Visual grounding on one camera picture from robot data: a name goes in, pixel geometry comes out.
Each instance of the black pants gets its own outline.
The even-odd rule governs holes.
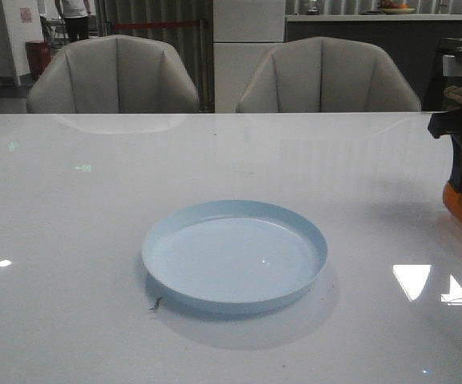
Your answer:
[[[66,32],[70,42],[85,40],[89,38],[89,17],[84,18],[65,18]]]

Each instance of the floor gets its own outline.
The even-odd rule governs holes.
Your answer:
[[[26,114],[26,96],[31,86],[0,86],[0,114]]]

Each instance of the person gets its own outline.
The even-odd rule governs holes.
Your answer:
[[[59,16],[64,19],[70,42],[89,38],[89,0],[55,0]]]

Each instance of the small debris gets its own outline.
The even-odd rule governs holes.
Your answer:
[[[157,298],[157,301],[154,302],[154,307],[153,308],[149,308],[149,310],[152,310],[153,312],[157,312],[158,311],[158,308],[160,308],[160,302],[161,300],[163,299],[164,297],[163,296],[160,296],[159,298]]]

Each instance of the chair backrest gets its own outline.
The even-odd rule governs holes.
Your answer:
[[[29,113],[195,113],[197,90],[165,42],[112,35],[57,52],[27,98]]]
[[[265,52],[237,105],[239,113],[419,110],[419,98],[384,50],[324,37]]]

